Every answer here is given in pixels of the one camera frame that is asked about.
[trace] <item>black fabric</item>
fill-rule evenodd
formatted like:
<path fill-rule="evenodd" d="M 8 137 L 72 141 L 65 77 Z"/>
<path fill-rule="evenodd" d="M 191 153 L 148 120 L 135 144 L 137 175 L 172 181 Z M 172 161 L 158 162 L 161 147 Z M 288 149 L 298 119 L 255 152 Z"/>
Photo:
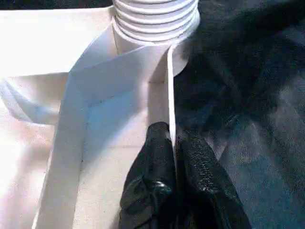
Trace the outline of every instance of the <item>black fabric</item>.
<path fill-rule="evenodd" d="M 112 0 L 0 0 L 0 10 L 101 8 Z"/>
<path fill-rule="evenodd" d="M 124 184 L 120 229 L 171 229 L 176 212 L 176 175 L 169 127 L 150 125 Z"/>
<path fill-rule="evenodd" d="M 210 146 L 200 136 L 177 132 L 177 175 L 188 228 L 250 229 L 250 223 L 236 190 L 217 161 Z"/>
<path fill-rule="evenodd" d="M 211 147 L 253 228 L 305 226 L 304 5 L 200 1 L 193 56 L 174 79 L 177 126 Z"/>

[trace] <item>white ribbed cylinder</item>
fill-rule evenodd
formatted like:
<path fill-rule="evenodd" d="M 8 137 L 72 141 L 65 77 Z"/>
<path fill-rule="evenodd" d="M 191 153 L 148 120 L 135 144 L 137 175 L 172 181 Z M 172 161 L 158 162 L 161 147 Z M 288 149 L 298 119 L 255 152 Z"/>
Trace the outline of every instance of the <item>white ribbed cylinder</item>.
<path fill-rule="evenodd" d="M 198 0 L 113 0 L 113 4 L 120 30 L 144 42 L 175 39 L 199 17 Z"/>

